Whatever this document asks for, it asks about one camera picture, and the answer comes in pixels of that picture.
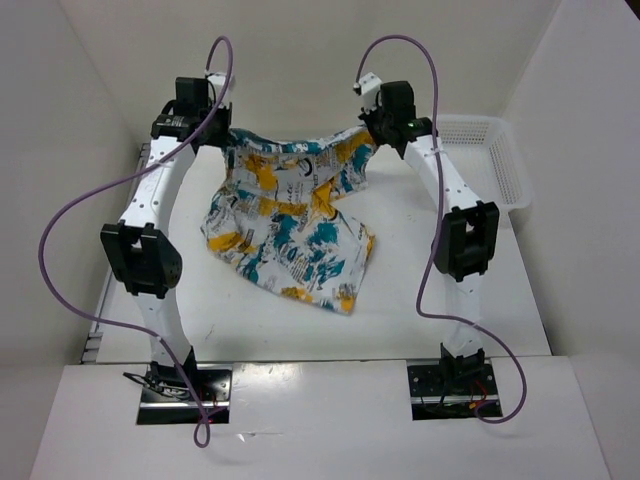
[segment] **patterned fabric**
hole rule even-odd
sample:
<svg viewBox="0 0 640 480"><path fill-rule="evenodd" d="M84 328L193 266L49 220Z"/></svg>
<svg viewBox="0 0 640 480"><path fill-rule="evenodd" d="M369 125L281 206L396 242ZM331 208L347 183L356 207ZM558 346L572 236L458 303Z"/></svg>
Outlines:
<svg viewBox="0 0 640 480"><path fill-rule="evenodd" d="M209 250L260 287L350 313L375 237L331 201L366 187L376 151L369 133L276 142L235 129L231 137L227 177L201 228Z"/></svg>

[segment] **white floor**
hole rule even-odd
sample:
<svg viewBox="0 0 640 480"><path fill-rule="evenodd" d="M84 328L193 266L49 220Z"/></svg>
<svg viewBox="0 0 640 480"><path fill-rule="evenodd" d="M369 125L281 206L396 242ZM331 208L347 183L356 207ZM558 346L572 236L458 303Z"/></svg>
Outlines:
<svg viewBox="0 0 640 480"><path fill-rule="evenodd" d="M458 167L473 187L474 169ZM383 148L372 158L367 177L368 189L337 203L377 235L355 312L341 316L261 290L206 251L199 227L224 178L224 164L218 150L200 151L184 180L170 225L170 239L184 260L178 303L199 361L439 357L448 324L422 319L414 310L435 229L435 205L413 170L390 149ZM479 191L486 191L485 180L478 180L482 180ZM423 307L442 312L444 304L442 277L434 269ZM506 215L483 284L482 313L483 324L516 355L550 354ZM136 305L117 282L110 284L102 315L141 323ZM110 327L102 330L98 363L149 360L146 336ZM505 355L488 339L485 349L492 357Z"/></svg>
<svg viewBox="0 0 640 480"><path fill-rule="evenodd" d="M205 450L192 426L135 425L122 372L143 366L67 367L32 479L608 479L569 360L522 361L529 398L503 426L412 421L403 361L236 364ZM494 369L508 412L520 382L510 360Z"/></svg>

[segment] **cable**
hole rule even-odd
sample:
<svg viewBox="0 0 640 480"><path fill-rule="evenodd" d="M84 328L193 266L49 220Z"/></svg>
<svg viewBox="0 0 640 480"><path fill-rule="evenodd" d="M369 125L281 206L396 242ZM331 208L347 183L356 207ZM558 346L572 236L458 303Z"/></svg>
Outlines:
<svg viewBox="0 0 640 480"><path fill-rule="evenodd" d="M97 317L95 315L92 315L90 313L84 312L84 311L80 310L79 308L75 307L74 305L72 305L70 302L68 302L62 296L62 294L56 289L56 287L53 285L53 282L51 281L51 278L49 277L49 272L47 271L47 266L46 266L46 262L45 262L45 247L46 247L47 239L49 238L49 234L51 233L51 230L53 230L53 227L56 225L58 220L60 220L60 218L65 213L67 213L69 210L71 210L73 207L75 207L79 203L87 200L88 198L91 198L94 195L97 195L98 193L102 193L105 190L109 190L110 188L116 187L118 185L122 185L123 183L127 183L127 182L129 182L129 181L131 181L131 180L133 180L135 178L142 177L143 175L146 175L146 174L156 170L157 168L162 166L164 163L168 162L171 158L176 156L181 150L186 148L193 140L195 140L204 131L205 128L207 128L207 125L211 122L211 120L213 119L214 115L216 114L216 111L218 110L218 107L222 103L222 99L224 98L224 96L225 96L225 94L227 92L227 88L229 87L229 82L231 80L231 74L232 74L232 71L233 71L233 48L231 47L231 42L229 41L229 39L224 35L221 35L218 38L216 38L215 42L213 42L213 45L211 46L211 50L209 51L209 57L207 58L207 70L209 69L209 65L211 63L211 59L213 57L213 54L214 54L216 48L218 47L218 45L220 44L220 42L224 42L226 47L227 47L227 78L225 79L224 85L222 86L222 90L220 92L220 98L215 102L215 104L211 108L211 111L209 112L209 114L202 121L202 124L200 124L200 126L198 128L196 128L195 131L191 135L189 135L189 137L187 137L184 142L182 142L180 145L178 145L172 151L167 153L164 157L162 157L160 160L155 162L153 165L151 165L151 166L149 166L149 167L147 167L147 168L145 168L143 170L140 170L139 172L136 172L136 173L134 173L132 175L129 175L129 176L125 177L125 178L122 178L120 180L114 180L113 182L109 182L109 183L107 183L105 185L102 185L101 187L97 187L97 188L95 188L95 189L93 189L93 190L91 190L91 191L89 191L89 192L87 192L87 193L85 193L83 195L80 195L79 197L71 200L69 203L67 203L65 206L63 206L53 216L53 218L51 218L51 220L49 221L49 223L45 227L44 231L42 232L42 237L40 238L40 244L38 245L38 264L40 266L40 273L42 275L42 278L44 279L44 283L47 285L47 288L49 289L51 294L55 297L55 299L62 304L62 306L64 306L70 312L78 315L79 317L84 318L86 320L90 320L92 322L104 323L106 325L111 325L111 326L114 326L114 327L128 328L128 329L131 329L131 330L136 330L138 332L146 333L147 335L150 335L151 337L155 337L158 340L158 342L162 345L162 347L166 350L167 354L169 355L169 357L171 358L171 360L175 364L176 370L178 371L180 377L182 377L182 380L184 381L185 385L189 389L189 393L191 394L191 396L193 397L194 401L196 402L196 405L198 406L198 410L199 410L199 413L200 413L200 420L199 420L198 424L196 425L196 428L195 428L195 430L193 432L193 441L200 448L207 447L209 445L209 441L211 440L211 429L209 427L209 423L206 421L206 419L208 419L209 416L208 416L207 411L205 410L204 406L202 405L202 402L200 401L200 398L198 397L195 389L193 388L193 385L191 384L191 381L189 380L189 377L187 376L187 374L185 373L184 369L182 368L182 365L180 365L180 361L176 357L175 353L171 350L171 347L169 347L169 345L164 341L164 339L158 333L154 332L153 330L151 330L149 328L141 327L139 325L132 325L132 324L129 324L129 323L124 323L124 322L117 322L115 320L105 320L105 319L99 318L99 317ZM205 441L204 442L200 442L200 440L198 440L198 432L199 432L200 427L202 425L204 425L204 427L205 427Z"/></svg>
<svg viewBox="0 0 640 480"><path fill-rule="evenodd" d="M411 38L407 35L385 35L384 37L380 37L378 40L374 41L371 45L369 45L369 48L367 48L367 50L364 52L364 55L362 56L362 60L360 60L358 73L356 74L356 83L360 80L360 77L362 76L362 69L364 68L364 64L367 60L367 57L369 56L369 53L371 53L371 51L376 47L376 45L382 42L386 42L387 40L402 40L416 46L427 59L427 62L429 63L429 67L431 68L431 76L433 77L433 113L432 113L432 119L431 119L432 120L431 139L433 140L433 150L435 152L436 165L438 167L438 218L436 222L435 238L431 245L431 253L429 254L429 260L427 261L427 265L425 266L424 273L422 275L422 281L420 282L420 288L418 289L418 295L416 297L416 312L418 313L419 316L423 318L453 320L456 322L460 322L464 325L467 325L469 327L475 328L479 332L484 333L488 337L492 338L496 343L498 343L498 345L500 345L504 349L505 352L507 352L507 355L509 355L509 357L511 357L511 360L513 360L513 363L515 364L516 369L520 374L520 380L522 381L522 395L520 397L520 401L518 402L518 405L516 405L516 408L509 415L496 420L483 418L478 413L479 410L485 407L487 404L495 403L495 402L485 402L480 407L474 410L474 414L482 422L491 423L491 424L505 423L511 420L516 415L518 415L518 413L520 413L520 410L522 410L522 407L524 406L524 403L527 399L527 392L528 392L527 378L524 374L524 370L522 369L522 365L520 365L520 361L515 356L513 351L507 346L506 343L504 343L500 338L498 338L498 336L495 335L493 332L487 330L486 328L480 325L477 325L471 320L467 320L466 318L458 317L455 315L440 315L435 313L427 313L422 310L422 296L424 295L424 289L427 285L427 280L429 279L429 274L431 273L431 268L433 267L433 263L435 261L435 255L436 255L436 252L438 251L438 245L440 244L440 232L442 231L442 221L444 218L444 176L442 173L442 160L440 158L440 152L438 150L438 141L437 141L438 131L436 128L436 117L438 116L438 76L436 74L436 67L435 67L435 64L433 63L433 59L431 58L431 55L420 42L418 42L414 38Z"/></svg>

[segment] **white wall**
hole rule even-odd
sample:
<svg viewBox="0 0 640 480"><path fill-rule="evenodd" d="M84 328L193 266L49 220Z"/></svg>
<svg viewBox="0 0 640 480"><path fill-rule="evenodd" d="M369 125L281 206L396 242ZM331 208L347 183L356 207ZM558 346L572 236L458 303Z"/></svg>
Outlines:
<svg viewBox="0 0 640 480"><path fill-rule="evenodd" d="M639 46L623 0L563 0L506 113L536 194L527 272L616 479L640 469Z"/></svg>
<svg viewBox="0 0 640 480"><path fill-rule="evenodd" d="M46 290L40 233L63 203L131 171L137 155L56 2L0 3L0 59L0 478L14 480L29 474L62 365L79 360L88 329ZM106 272L100 226L124 194L70 213L48 249L54 280L91 311Z"/></svg>
<svg viewBox="0 0 640 480"><path fill-rule="evenodd" d="M557 0L61 0L138 139L173 98L176 76L201 75L220 34L233 41L234 124L312 135L357 121L351 91L362 53L387 33L428 46L446 113L497 114ZM216 66L225 65L221 55ZM413 47L389 45L368 67L409 79L428 111L428 68Z"/></svg>

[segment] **white table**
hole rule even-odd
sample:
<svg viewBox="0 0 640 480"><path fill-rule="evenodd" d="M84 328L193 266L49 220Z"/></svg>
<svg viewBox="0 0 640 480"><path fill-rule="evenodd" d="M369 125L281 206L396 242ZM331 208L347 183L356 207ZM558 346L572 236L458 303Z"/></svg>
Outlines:
<svg viewBox="0 0 640 480"><path fill-rule="evenodd" d="M529 399L502 426L412 421L403 361L236 364L230 423L205 450L192 425L135 425L140 387L122 372L142 365L66 367L31 478L608 479L569 360L522 362ZM519 378L493 365L510 411Z"/></svg>
<svg viewBox="0 0 640 480"><path fill-rule="evenodd" d="M467 158L454 147L452 160ZM458 168L465 176L465 165ZM185 333L199 361L300 361L435 358L446 322L425 320L414 311L415 296L435 230L435 205L397 154L382 148L367 168L369 188L340 200L338 208L372 228L373 256L351 316L327 312L266 292L237 275L205 248L200 224L224 178L217 149L202 149L176 201L170 239L182 254L184 273L178 303ZM483 285L484 325L518 356L549 355L515 235L506 215L496 255ZM444 285L434 269L423 307L443 311ZM132 298L112 281L104 318L141 324ZM98 363L149 361L142 334L102 326ZM505 353L488 340L489 356Z"/></svg>

